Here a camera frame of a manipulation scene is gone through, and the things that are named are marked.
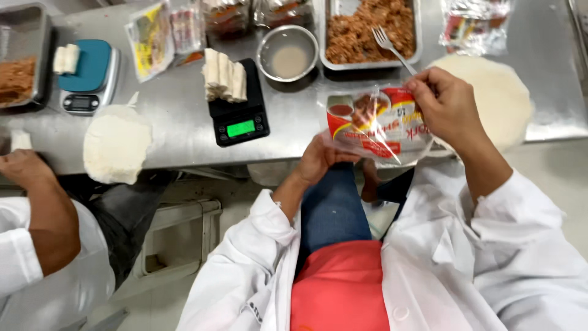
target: dark pants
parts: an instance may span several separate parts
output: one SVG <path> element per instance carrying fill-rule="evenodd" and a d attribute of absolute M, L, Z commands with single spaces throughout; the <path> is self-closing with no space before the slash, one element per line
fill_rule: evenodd
<path fill-rule="evenodd" d="M 145 234 L 167 186 L 177 171 L 149 170 L 139 174 L 133 185 L 104 186 L 86 175 L 60 178 L 68 194 L 88 208 L 108 245 L 108 259 L 118 289 L 129 276 L 141 252 Z M 90 201 L 94 193 L 103 194 Z"/>
<path fill-rule="evenodd" d="M 395 219 L 406 201 L 415 169 L 403 173 L 377 188 L 379 200 L 400 204 Z M 352 240 L 371 240 L 366 214 L 355 184 L 353 163 L 337 163 L 317 185 L 304 193 L 301 210 L 302 235 L 296 274 L 314 251 Z"/>

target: digital kitchen scale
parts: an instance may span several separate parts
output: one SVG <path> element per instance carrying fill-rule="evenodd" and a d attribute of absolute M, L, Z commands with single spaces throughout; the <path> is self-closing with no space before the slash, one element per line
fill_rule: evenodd
<path fill-rule="evenodd" d="M 78 67 L 75 75 L 59 76 L 60 105 L 72 115 L 93 116 L 97 110 L 112 102 L 121 52 L 106 41 L 78 40 Z"/>
<path fill-rule="evenodd" d="M 247 73 L 247 101 L 232 104 L 216 99 L 208 103 L 216 144 L 221 147 L 269 135 L 268 117 L 255 62 L 249 58 L 239 62 Z"/>

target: fork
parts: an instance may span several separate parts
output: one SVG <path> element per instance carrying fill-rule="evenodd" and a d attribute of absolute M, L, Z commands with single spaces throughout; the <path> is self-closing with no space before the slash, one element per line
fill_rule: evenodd
<path fill-rule="evenodd" d="M 392 44 L 390 39 L 388 39 L 388 35 L 386 35 L 384 29 L 382 29 L 382 26 L 378 25 L 378 27 L 380 28 L 379 31 L 377 29 L 372 28 L 373 37 L 376 38 L 377 44 L 384 49 L 391 50 L 394 53 L 394 55 L 400 59 L 405 68 L 408 69 L 410 74 L 413 76 L 416 75 L 416 70 L 410 64 L 408 64 L 404 57 L 396 50 L 396 48 L 394 48 L 394 45 Z"/>

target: green lcd display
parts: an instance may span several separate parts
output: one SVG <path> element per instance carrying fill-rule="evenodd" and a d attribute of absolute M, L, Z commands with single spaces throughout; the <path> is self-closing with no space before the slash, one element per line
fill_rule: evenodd
<path fill-rule="evenodd" d="M 242 134 L 246 134 L 249 132 L 253 132 L 253 131 L 255 131 L 255 124 L 253 123 L 253 120 L 229 125 L 226 128 L 226 133 L 227 133 L 227 135 L 229 135 L 229 138 L 234 137 L 236 135 L 242 135 Z"/>

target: red shirt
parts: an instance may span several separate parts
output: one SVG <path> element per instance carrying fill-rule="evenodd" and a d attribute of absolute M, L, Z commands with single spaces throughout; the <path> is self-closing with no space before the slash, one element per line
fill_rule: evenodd
<path fill-rule="evenodd" d="M 312 253 L 292 286 L 290 330 L 389 330 L 381 248 L 357 240 Z"/>

